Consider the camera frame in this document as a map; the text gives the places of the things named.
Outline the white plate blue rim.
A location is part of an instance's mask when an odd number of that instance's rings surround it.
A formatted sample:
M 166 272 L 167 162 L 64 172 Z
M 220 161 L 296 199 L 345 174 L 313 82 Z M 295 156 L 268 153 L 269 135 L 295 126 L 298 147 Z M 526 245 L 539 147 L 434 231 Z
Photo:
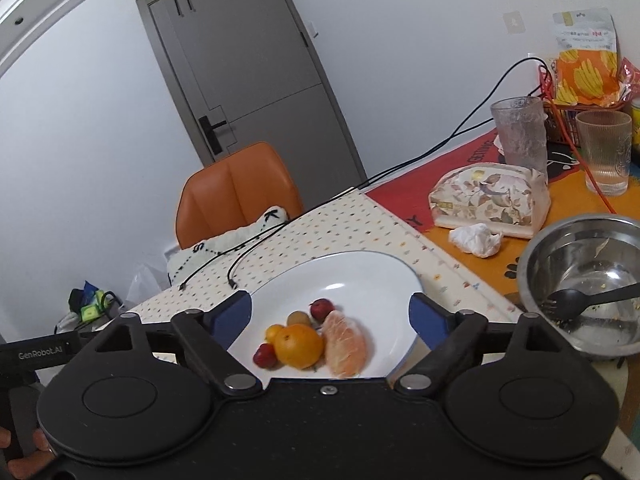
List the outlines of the white plate blue rim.
M 294 311 L 326 298 L 354 320 L 367 341 L 368 360 L 361 378 L 386 377 L 400 367 L 416 342 L 408 307 L 423 287 L 407 263 L 382 252 L 338 252 L 301 263 L 252 292 L 252 317 L 229 353 L 264 384 L 272 378 L 330 379 L 326 364 L 306 370 L 281 365 L 263 370 L 253 362 L 265 330 Z

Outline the black plastic spoon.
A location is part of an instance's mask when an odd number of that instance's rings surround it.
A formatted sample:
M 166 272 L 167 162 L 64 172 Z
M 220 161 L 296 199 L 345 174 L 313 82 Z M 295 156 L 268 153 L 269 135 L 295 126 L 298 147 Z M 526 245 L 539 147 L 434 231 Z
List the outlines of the black plastic spoon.
M 587 295 L 577 289 L 561 289 L 541 301 L 539 309 L 555 321 L 570 321 L 578 318 L 585 310 L 599 304 L 626 301 L 639 297 L 640 284 L 632 284 L 624 287 Z

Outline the small orange kumquat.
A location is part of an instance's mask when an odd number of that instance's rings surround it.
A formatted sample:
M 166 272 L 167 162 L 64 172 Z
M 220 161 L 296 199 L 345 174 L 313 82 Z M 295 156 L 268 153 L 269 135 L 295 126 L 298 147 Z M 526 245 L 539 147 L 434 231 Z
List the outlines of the small orange kumquat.
M 270 325 L 265 331 L 265 341 L 267 344 L 274 344 L 278 333 L 284 329 L 284 326 L 281 324 L 273 324 Z

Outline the white plastic bag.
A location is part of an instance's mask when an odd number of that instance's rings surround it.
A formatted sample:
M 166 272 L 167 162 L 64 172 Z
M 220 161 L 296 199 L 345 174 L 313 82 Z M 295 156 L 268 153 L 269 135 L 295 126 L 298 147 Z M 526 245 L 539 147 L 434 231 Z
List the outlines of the white plastic bag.
M 129 286 L 125 304 L 130 308 L 135 307 L 168 287 L 168 277 L 163 271 L 144 263 L 138 264 L 134 270 L 134 278 Z

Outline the brown longan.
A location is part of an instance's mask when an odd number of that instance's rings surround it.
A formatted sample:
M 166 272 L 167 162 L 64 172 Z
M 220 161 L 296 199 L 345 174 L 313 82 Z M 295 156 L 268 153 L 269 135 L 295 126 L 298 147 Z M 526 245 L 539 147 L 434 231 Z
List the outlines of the brown longan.
M 292 326 L 296 324 L 305 325 L 309 327 L 312 326 L 312 322 L 309 315 L 304 311 L 294 311 L 288 315 L 288 318 L 286 319 L 286 325 Z

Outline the grey door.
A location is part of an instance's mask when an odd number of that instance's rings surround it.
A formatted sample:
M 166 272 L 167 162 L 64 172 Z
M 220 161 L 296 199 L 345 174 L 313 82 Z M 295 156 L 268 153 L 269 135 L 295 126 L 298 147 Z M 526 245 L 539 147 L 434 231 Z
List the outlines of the grey door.
M 264 141 L 303 203 L 366 175 L 344 116 L 292 0 L 138 0 L 160 71 L 204 165 Z M 198 118 L 226 120 L 213 155 Z

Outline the large orange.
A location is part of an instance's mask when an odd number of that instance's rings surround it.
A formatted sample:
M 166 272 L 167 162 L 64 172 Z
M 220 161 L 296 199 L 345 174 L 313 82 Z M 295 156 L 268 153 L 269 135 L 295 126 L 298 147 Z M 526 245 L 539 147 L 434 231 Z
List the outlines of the large orange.
M 274 352 L 283 365 L 304 370 L 323 356 L 323 338 L 311 327 L 294 324 L 282 328 L 274 337 Z

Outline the orange yellow snack bag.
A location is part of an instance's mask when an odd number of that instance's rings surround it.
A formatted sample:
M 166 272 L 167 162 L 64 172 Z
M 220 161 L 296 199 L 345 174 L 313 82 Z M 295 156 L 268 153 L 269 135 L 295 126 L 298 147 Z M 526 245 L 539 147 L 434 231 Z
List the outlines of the orange yellow snack bag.
M 618 41 L 608 9 L 552 15 L 558 44 L 555 98 L 562 106 L 613 106 L 620 99 Z

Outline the red orange table mat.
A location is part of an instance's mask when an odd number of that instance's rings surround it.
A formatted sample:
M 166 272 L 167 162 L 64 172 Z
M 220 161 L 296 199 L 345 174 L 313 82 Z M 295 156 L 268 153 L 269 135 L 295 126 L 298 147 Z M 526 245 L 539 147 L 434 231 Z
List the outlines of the red orange table mat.
M 368 193 L 504 296 L 514 298 L 518 258 L 527 240 L 521 235 L 534 226 L 576 214 L 608 208 L 588 180 L 570 149 L 548 145 L 548 190 L 515 170 L 500 169 L 497 133 L 465 143 Z M 501 247 L 489 258 L 462 252 L 449 239 L 448 223 L 484 223 L 504 229 Z

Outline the orange leather chair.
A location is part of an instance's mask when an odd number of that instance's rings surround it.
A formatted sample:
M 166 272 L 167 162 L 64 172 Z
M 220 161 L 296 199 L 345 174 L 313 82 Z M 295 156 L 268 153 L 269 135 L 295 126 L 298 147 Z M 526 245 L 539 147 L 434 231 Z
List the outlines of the orange leather chair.
M 177 207 L 175 232 L 180 248 L 249 226 L 271 206 L 291 218 L 304 205 L 276 150 L 265 142 L 207 166 L 186 180 Z

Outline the short peeled pomelo segment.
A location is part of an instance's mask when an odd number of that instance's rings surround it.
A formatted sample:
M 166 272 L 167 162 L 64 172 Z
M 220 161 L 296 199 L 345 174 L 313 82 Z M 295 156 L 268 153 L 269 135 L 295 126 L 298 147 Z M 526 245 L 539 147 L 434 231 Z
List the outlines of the short peeled pomelo segment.
M 358 324 L 334 310 L 322 324 L 324 360 L 333 377 L 345 379 L 357 376 L 366 366 L 368 348 Z

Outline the white cushion black letters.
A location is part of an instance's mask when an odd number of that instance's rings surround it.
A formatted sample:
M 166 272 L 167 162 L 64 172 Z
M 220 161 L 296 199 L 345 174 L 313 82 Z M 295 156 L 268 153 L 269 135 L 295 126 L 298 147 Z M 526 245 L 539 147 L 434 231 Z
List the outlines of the white cushion black letters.
M 183 282 L 192 272 L 198 270 L 204 263 L 219 256 L 222 252 L 242 243 L 248 242 L 254 236 L 269 231 L 288 221 L 288 214 L 280 206 L 273 206 L 248 226 L 230 230 L 224 234 L 206 237 L 186 249 L 181 249 L 169 258 L 167 263 L 168 278 L 171 285 Z

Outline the floral dotted tablecloth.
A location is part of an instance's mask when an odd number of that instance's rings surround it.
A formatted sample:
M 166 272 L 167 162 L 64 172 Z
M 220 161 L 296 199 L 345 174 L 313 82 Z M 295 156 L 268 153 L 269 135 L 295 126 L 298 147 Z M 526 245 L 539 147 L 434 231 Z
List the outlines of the floral dotted tablecloth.
M 396 379 L 426 355 L 409 324 L 412 294 L 425 292 L 451 312 L 470 308 L 491 322 L 514 322 L 518 309 L 457 260 L 359 192 L 306 214 L 248 255 L 209 263 L 184 287 L 171 286 L 134 310 L 145 323 L 186 309 L 208 311 L 232 295 L 228 281 L 250 293 L 252 318 L 232 344 L 252 372 L 266 329 L 328 298 L 366 335 L 362 377 Z

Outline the crumpled white tissue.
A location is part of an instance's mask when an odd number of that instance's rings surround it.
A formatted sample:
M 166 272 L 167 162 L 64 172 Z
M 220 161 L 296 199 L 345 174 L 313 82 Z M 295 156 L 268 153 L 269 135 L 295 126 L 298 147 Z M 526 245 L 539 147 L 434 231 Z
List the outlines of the crumpled white tissue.
M 485 259 L 500 250 L 502 234 L 491 231 L 484 223 L 477 223 L 451 230 L 448 240 L 465 254 Z

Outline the floral tissue pouch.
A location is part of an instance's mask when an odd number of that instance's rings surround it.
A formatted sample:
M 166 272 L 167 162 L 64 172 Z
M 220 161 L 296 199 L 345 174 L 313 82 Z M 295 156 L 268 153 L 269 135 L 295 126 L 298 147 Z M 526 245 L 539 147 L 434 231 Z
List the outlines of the floral tissue pouch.
M 520 166 L 488 162 L 444 174 L 428 194 L 435 226 L 484 223 L 504 236 L 532 238 L 551 206 L 547 178 Z

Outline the stainless steel bowl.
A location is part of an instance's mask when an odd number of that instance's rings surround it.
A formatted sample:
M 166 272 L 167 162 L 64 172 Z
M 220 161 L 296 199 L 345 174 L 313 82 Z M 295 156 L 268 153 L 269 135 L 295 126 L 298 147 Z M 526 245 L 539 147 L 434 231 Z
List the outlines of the stainless steel bowl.
M 562 289 L 597 295 L 639 281 L 639 222 L 616 214 L 580 214 L 542 229 L 518 259 L 516 282 L 528 312 Z M 595 359 L 639 352 L 639 300 L 591 306 L 551 323 L 576 350 Z

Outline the black metal shoe rack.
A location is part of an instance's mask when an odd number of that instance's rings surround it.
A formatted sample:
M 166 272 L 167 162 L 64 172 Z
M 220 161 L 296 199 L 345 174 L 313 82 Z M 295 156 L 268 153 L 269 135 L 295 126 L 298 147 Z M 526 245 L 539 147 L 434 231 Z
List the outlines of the black metal shoe rack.
M 68 312 L 54 326 L 55 335 L 91 328 L 101 320 L 111 320 L 124 303 L 114 292 L 100 289 L 89 282 L 73 288 L 67 300 Z

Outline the white wall socket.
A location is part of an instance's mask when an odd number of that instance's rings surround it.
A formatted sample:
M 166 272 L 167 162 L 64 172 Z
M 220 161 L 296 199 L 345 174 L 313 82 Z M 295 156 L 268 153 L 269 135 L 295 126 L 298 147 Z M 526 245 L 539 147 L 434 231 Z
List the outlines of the white wall socket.
M 506 32 L 509 35 L 524 34 L 526 32 L 523 18 L 518 11 L 503 14 L 503 21 L 506 25 Z

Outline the amber ribbed glass cup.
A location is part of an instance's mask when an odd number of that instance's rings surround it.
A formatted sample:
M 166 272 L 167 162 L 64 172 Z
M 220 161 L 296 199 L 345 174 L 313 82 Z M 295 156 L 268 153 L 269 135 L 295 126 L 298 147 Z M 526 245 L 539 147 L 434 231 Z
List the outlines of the amber ribbed glass cup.
M 631 117 L 619 110 L 585 110 L 576 125 L 588 188 L 604 196 L 623 195 L 630 175 Z

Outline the clear textured glass cup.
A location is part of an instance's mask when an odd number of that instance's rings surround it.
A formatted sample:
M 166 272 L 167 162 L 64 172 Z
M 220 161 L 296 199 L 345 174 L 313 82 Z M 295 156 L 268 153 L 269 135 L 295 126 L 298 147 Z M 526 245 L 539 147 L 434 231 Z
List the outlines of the clear textured glass cup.
M 490 110 L 506 163 L 548 178 L 546 113 L 541 98 L 516 96 L 495 102 Z

